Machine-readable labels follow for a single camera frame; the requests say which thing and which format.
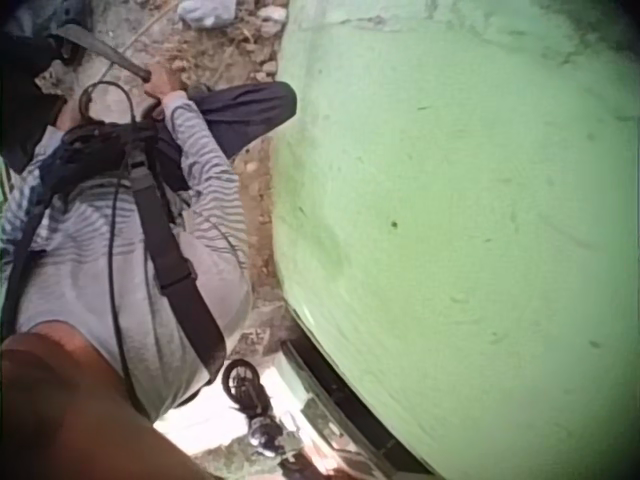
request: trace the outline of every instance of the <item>machete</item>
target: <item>machete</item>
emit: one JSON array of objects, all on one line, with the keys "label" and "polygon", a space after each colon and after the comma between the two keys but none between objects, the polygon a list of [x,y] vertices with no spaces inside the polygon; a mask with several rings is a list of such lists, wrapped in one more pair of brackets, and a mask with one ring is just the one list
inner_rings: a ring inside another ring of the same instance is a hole
[{"label": "machete", "polygon": [[111,63],[115,63],[119,67],[124,68],[128,72],[133,73],[136,77],[141,79],[144,83],[151,81],[151,72],[146,68],[142,68],[140,65],[134,63],[122,53],[117,51],[111,45],[96,38],[93,34],[86,31],[84,28],[67,24],[56,30],[56,35],[65,38],[70,42],[80,45],[86,48],[90,52],[96,53],[101,57],[106,58]]}]

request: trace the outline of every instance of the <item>bare skin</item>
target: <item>bare skin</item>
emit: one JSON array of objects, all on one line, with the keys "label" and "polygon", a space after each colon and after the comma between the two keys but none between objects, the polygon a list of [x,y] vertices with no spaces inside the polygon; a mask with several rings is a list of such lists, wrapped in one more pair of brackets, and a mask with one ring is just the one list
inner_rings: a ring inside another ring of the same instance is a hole
[{"label": "bare skin", "polygon": [[[150,96],[162,100],[180,89],[166,68],[152,72]],[[69,102],[56,126],[79,123],[77,102]],[[60,320],[2,345],[0,438],[0,478],[212,478],[135,411],[119,373]]]}]

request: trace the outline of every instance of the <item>hand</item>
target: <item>hand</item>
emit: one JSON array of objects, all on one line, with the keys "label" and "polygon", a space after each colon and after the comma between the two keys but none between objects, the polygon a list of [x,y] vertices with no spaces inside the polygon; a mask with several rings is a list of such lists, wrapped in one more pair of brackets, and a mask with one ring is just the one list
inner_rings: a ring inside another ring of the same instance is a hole
[{"label": "hand", "polygon": [[82,123],[82,116],[80,115],[80,109],[78,108],[78,99],[72,98],[67,101],[60,110],[58,118],[56,119],[55,127],[61,132],[68,132],[73,127],[77,127]]},{"label": "hand", "polygon": [[144,93],[151,98],[162,100],[172,92],[182,90],[180,76],[166,65],[155,63],[149,66],[151,81],[144,86]]}]

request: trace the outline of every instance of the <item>person's right hand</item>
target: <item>person's right hand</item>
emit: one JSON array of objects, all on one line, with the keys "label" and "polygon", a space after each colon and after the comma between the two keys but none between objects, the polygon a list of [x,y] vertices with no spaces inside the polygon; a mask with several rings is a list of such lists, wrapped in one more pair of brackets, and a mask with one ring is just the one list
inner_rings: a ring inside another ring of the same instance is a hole
[{"label": "person's right hand", "polygon": [[183,89],[180,75],[164,64],[154,63],[149,65],[151,81],[144,86],[144,93],[151,98],[163,100],[172,92]]}]

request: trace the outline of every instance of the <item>person's left hand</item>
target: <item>person's left hand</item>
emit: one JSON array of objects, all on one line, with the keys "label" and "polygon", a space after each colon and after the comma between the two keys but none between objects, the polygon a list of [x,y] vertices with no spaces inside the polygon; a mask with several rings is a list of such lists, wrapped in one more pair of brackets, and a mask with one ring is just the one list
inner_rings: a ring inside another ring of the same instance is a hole
[{"label": "person's left hand", "polygon": [[78,108],[78,99],[72,98],[62,107],[60,114],[56,120],[55,127],[61,132],[68,132],[73,127],[77,127],[82,123],[82,116]]}]

